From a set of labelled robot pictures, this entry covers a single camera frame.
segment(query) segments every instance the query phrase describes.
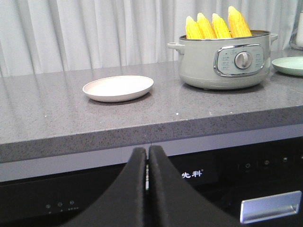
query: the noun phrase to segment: curtain fold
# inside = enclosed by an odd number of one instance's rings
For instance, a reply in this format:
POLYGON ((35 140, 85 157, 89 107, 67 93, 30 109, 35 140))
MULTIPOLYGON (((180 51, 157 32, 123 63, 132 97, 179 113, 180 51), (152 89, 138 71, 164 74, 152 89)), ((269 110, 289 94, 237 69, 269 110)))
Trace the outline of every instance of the curtain fold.
POLYGON ((277 33, 288 48, 298 0, 1 0, 0 74, 17 76, 175 61, 167 48, 187 16, 233 5, 251 29, 277 33))

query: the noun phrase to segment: chrome trim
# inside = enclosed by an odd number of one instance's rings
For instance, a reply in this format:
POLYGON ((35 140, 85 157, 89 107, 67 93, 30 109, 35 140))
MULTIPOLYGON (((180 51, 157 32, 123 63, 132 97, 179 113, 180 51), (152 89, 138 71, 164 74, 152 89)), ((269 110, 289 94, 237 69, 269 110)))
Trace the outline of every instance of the chrome trim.
POLYGON ((225 74, 225 73, 222 73, 218 69, 218 58, 219 58, 219 54, 222 50, 232 49, 232 48, 239 48, 239 47, 250 47, 250 46, 260 46, 262 48, 262 51, 264 52, 264 49, 260 44, 230 45, 230 46, 221 47, 219 50, 217 50, 217 52, 215 54, 215 57, 214 57, 214 71, 215 71, 215 73, 217 75, 221 76, 221 77, 237 78, 237 77, 251 76, 251 75, 254 75, 254 74, 257 74, 258 72, 260 72, 264 67, 264 56, 263 56, 263 63, 261 65, 261 67, 257 71, 254 71, 254 72, 244 72, 244 73, 237 73, 237 74, 225 74))
POLYGON ((302 192, 271 195, 241 203, 240 222, 244 224, 295 215, 299 212, 302 192))

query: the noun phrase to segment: black object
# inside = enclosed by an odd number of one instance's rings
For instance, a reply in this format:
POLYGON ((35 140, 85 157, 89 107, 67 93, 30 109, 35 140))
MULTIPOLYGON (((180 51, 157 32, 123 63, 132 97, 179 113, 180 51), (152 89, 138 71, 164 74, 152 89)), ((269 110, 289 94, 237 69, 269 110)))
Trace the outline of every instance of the black object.
POLYGON ((241 226, 182 179, 160 146, 149 150, 149 181, 160 227, 241 226))
POLYGON ((112 184, 124 166, 118 164, 2 182, 0 226, 17 220, 22 220, 24 226, 24 219, 39 216, 50 219, 46 223, 54 222, 60 216, 72 217, 93 203, 112 184))
MULTIPOLYGON (((292 138, 170 156, 169 160, 182 180, 240 222, 243 200, 303 192, 302 147, 303 138, 292 138)), ((250 226, 302 226, 303 203, 299 210, 296 215, 250 226)))
POLYGON ((85 211, 61 227, 143 227, 146 153, 135 148, 112 185, 85 211))

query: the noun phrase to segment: yellow corn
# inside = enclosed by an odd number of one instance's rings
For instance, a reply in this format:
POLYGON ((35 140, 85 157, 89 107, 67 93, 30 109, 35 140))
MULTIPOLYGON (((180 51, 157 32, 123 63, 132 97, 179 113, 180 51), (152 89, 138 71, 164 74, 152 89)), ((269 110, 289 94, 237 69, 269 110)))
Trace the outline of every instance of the yellow corn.
POLYGON ((228 22, 233 38, 251 36, 244 16, 233 6, 228 7, 228 22))
POLYGON ((197 22, 191 16, 186 18, 186 38, 203 39, 197 22))
POLYGON ((218 39, 231 38, 231 33, 223 20, 218 14, 213 13, 213 28, 218 39))
POLYGON ((216 39, 217 36, 209 22, 203 13, 198 13, 197 23, 199 25, 203 39, 216 39))

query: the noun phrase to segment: white plate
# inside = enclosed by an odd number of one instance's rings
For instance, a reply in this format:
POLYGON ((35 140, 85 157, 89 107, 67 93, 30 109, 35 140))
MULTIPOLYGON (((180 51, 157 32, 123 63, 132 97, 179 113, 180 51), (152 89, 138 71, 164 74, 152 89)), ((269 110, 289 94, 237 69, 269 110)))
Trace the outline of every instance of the white plate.
POLYGON ((86 84, 83 92, 101 102, 122 102, 145 95, 153 86, 153 80, 143 76, 116 76, 98 79, 86 84))
POLYGON ((278 58, 272 61, 276 70, 294 76, 303 76, 303 57, 278 58))

